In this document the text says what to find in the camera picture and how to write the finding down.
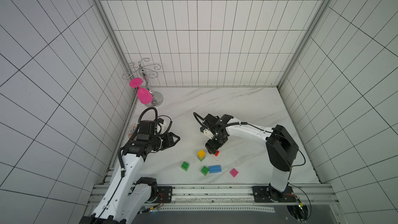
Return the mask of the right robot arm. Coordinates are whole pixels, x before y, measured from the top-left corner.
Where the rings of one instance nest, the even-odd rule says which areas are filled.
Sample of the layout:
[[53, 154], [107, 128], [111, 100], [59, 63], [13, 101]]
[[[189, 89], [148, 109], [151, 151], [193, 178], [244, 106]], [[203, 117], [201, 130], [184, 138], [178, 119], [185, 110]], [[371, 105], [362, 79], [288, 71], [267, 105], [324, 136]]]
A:
[[208, 114], [199, 123], [201, 132], [208, 137], [205, 147], [210, 154], [216, 154], [230, 136], [243, 138], [264, 146], [273, 166], [269, 184], [271, 191], [278, 193], [286, 191], [299, 147], [285, 127], [276, 125], [273, 128], [266, 128], [240, 121], [231, 115], [218, 117], [211, 114]]

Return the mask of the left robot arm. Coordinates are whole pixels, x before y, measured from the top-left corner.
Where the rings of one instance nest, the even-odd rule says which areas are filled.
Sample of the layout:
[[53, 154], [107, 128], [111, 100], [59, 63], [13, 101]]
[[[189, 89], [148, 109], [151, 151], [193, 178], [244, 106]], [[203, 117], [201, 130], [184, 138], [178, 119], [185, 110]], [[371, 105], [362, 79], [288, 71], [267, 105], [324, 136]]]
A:
[[118, 150], [119, 168], [113, 174], [110, 186], [90, 216], [81, 218], [82, 224], [130, 224], [138, 214], [152, 211], [142, 209], [154, 202], [158, 192], [155, 178], [137, 175], [148, 155], [173, 147], [180, 137], [170, 132], [170, 117], [141, 120], [127, 143]]

